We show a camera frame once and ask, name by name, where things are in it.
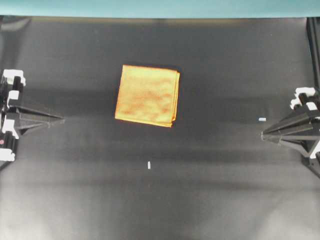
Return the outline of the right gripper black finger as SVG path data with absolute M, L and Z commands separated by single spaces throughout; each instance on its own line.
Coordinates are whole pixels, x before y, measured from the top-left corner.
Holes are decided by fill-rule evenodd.
M 281 144 L 284 142 L 301 144 L 304 147 L 310 147 L 320 139 L 319 132 L 298 132 L 298 133 L 279 133 L 279 132 L 261 132 L 261 139 L 266 142 Z
M 288 116 L 262 132 L 281 134 L 315 132 L 316 124 L 313 122 L 315 118 L 315 110 L 294 109 Z

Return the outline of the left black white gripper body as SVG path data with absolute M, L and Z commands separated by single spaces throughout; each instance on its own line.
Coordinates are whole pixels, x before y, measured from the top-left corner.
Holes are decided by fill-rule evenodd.
M 26 79 L 19 69 L 0 71 L 0 167 L 5 168 L 14 162 L 17 155 L 19 134 L 15 124 L 18 123 L 18 110 L 10 106 L 22 96 Z

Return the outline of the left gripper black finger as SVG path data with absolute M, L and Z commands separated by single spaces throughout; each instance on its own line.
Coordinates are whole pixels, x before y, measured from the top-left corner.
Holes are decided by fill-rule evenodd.
M 65 119 L 62 119 L 62 118 L 54 119 L 48 122 L 31 122 L 31 123 L 24 123 L 24 124 L 21 123 L 17 127 L 16 132 L 18 136 L 21 137 L 23 135 L 26 135 L 38 130 L 49 129 L 64 123 L 65 123 Z
M 55 121 L 64 119 L 61 114 L 48 107 L 30 108 L 23 106 L 10 106 L 9 110 L 11 113 L 15 113 L 19 120 Z

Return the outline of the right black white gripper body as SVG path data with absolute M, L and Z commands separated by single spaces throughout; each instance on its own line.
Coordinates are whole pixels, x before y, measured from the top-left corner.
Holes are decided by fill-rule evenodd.
M 299 145 L 309 165 L 320 164 L 320 91 L 300 87 L 291 100 L 290 140 Z

